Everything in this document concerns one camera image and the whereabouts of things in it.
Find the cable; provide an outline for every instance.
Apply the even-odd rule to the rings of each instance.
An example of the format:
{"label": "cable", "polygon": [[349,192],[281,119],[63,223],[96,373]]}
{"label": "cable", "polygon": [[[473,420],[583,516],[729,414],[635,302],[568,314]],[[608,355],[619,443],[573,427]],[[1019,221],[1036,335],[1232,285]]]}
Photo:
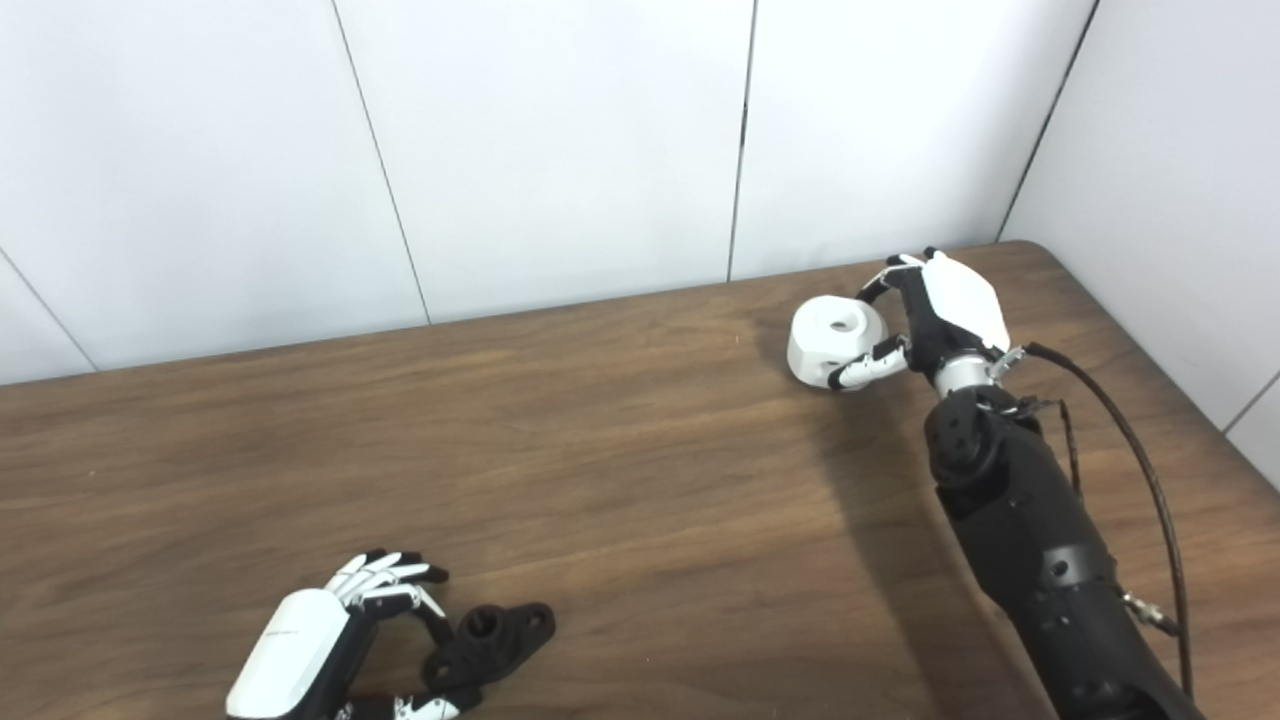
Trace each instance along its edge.
{"label": "cable", "polygon": [[1169,552],[1169,573],[1174,584],[1174,609],[1178,616],[1178,664],[1181,670],[1183,692],[1187,697],[1194,697],[1193,694],[1193,682],[1192,682],[1192,628],[1190,618],[1188,616],[1187,609],[1187,578],[1183,575],[1183,556],[1178,550],[1178,537],[1174,534],[1174,519],[1169,514],[1169,502],[1165,500],[1165,491],[1160,487],[1160,478],[1156,477],[1156,469],[1151,465],[1151,459],[1147,457],[1147,451],[1143,450],[1142,442],[1138,436],[1133,432],[1133,427],[1125,420],[1125,416],[1112,402],[1111,397],[1102,389],[1102,386],[1097,383],[1088,373],[1084,372],[1079,365],[1071,361],[1070,357],[1062,355],[1061,352],[1044,347],[1038,342],[1032,342],[1025,346],[1027,354],[1039,357],[1042,360],[1048,360],[1050,363],[1068,370],[1073,375],[1080,379],[1093,395],[1097,396],[1102,406],[1106,407],[1111,419],[1115,420],[1120,433],[1124,436],[1125,441],[1129,442],[1129,447],[1133,450],[1134,457],[1138,459],[1138,465],[1142,466],[1143,478],[1147,480],[1147,487],[1151,489],[1151,498],[1156,503],[1156,515],[1160,516],[1160,529],[1165,536],[1165,550]]}
{"label": "cable", "polygon": [[1057,401],[1057,411],[1062,416],[1062,432],[1066,434],[1066,457],[1071,464],[1071,489],[1075,497],[1084,500],[1084,489],[1080,487],[1080,451],[1075,445],[1075,429],[1071,428],[1071,414],[1066,411],[1066,401]]}

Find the prosthetic hand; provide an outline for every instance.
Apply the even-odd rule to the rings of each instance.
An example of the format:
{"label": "prosthetic hand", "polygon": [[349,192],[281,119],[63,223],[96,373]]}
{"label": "prosthetic hand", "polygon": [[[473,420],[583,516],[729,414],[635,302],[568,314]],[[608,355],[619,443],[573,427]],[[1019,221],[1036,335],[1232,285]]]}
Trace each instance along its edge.
{"label": "prosthetic hand", "polygon": [[372,550],[323,588],[285,597],[227,696],[232,720],[447,720],[480,702],[479,685],[407,697],[347,700],[378,624],[411,614],[438,647],[453,639],[440,606],[416,583],[449,574],[416,552]]}
{"label": "prosthetic hand", "polygon": [[[943,252],[929,249],[925,256],[891,258],[855,299],[822,296],[801,305],[787,351],[792,373],[836,391],[908,369],[928,379],[938,395],[924,423],[938,500],[978,585],[1012,621],[1060,717],[1203,720],[1190,697],[1181,562],[1140,443],[1115,404],[1074,363],[1036,343],[1010,347],[996,292],[982,275]],[[883,318],[870,305],[888,290],[902,296],[909,334],[887,337]],[[1120,585],[1116,561],[1084,509],[1078,483],[1068,482],[1041,433],[1034,414],[1047,404],[1018,398],[1002,387],[1005,374],[1025,355],[1079,377],[1133,446],[1169,543],[1176,621]],[[1074,454],[1074,442],[1068,445]],[[1134,619],[1179,638],[1181,689]]]}

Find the wood grain surface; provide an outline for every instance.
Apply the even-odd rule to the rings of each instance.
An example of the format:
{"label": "wood grain surface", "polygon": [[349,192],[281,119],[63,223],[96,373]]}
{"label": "wood grain surface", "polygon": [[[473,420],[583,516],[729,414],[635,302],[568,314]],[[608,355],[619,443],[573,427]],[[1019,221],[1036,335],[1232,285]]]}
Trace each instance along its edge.
{"label": "wood grain surface", "polygon": [[[1206,714],[1280,717],[1280,497],[1047,252],[956,255],[1015,341],[1075,357],[1147,443]],[[786,370],[795,307],[874,270],[0,388],[0,719],[220,717],[276,602],[374,546],[448,568],[454,615],[556,609],[477,720],[1048,717],[932,496],[924,380],[837,396]],[[1170,606],[1102,409],[1034,360],[1006,384],[1071,402],[1121,577]],[[357,689],[417,689],[428,650],[389,623]]]}

